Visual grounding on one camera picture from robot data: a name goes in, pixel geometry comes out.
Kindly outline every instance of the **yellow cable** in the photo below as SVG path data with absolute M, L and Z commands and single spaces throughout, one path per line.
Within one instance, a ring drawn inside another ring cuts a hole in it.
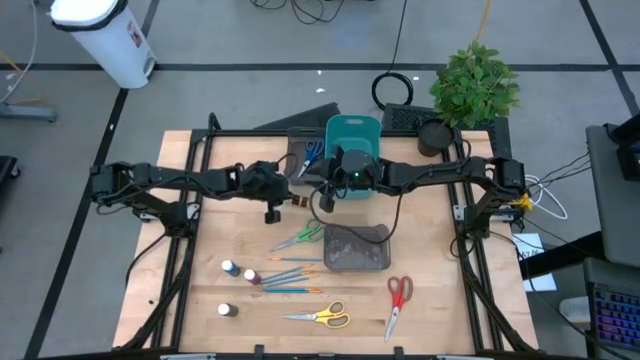
M 16 63 L 9 57 L 9 55 L 3 53 L 2 51 L 0 51 L 0 57 L 2 57 L 7 64 L 9 64 L 18 74 L 22 74 L 24 71 L 22 69 L 20 69 L 20 67 L 18 67 L 18 65 L 16 65 Z M 27 80 L 32 80 L 34 81 L 34 83 L 36 83 L 36 87 L 38 88 L 38 90 L 44 94 L 44 91 L 42 90 L 42 87 L 39 86 L 37 84 L 37 81 L 35 81 L 34 78 L 31 78 L 29 76 L 29 74 L 25 74 L 25 79 Z M 21 99 L 21 100 L 16 100 L 11 102 L 11 104 L 13 105 L 18 105 L 18 104 L 26 104 L 26 103 L 39 103 L 39 102 L 46 102 L 46 95 L 43 95 L 41 98 L 30 98 L 30 99 Z
M 489 16 L 489 8 L 491 7 L 491 0 L 487 0 L 487 5 L 484 7 L 484 14 L 482 15 L 482 22 L 480 22 L 480 29 L 476 34 L 475 41 L 480 39 L 482 32 L 484 31 L 484 25 L 487 23 L 487 17 Z

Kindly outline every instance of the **potted plant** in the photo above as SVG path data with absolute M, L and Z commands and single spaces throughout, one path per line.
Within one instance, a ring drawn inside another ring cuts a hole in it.
M 518 105 L 520 88 L 512 81 L 517 75 L 494 58 L 498 54 L 474 41 L 438 70 L 438 80 L 430 89 L 436 118 L 425 121 L 419 130 L 421 153 L 435 156 L 446 149 L 453 141 L 452 129 L 461 122 L 475 128 L 496 116 L 508 116 L 509 109 Z

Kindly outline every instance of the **green plant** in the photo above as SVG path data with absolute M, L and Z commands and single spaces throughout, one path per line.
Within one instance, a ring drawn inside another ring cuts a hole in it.
M 518 105 L 517 75 L 502 61 L 492 59 L 498 50 L 487 49 L 474 41 L 467 51 L 451 55 L 446 68 L 438 71 L 431 86 L 438 116 L 451 127 L 460 121 L 473 128 L 496 116 L 508 116 Z

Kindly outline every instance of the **teal basket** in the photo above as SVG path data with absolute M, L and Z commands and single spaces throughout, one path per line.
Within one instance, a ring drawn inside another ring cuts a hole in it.
M 380 156 L 380 133 L 382 125 L 376 118 L 367 115 L 336 115 L 327 122 L 324 157 L 333 157 L 333 149 L 344 151 L 361 150 L 374 159 Z M 345 199 L 366 199 L 370 190 L 348 190 Z

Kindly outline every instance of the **black plant pot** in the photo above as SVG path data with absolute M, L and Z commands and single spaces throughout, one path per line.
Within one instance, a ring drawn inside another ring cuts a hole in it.
M 453 130 L 442 120 L 427 120 L 418 128 L 418 151 L 424 156 L 438 156 L 451 145 L 453 138 Z

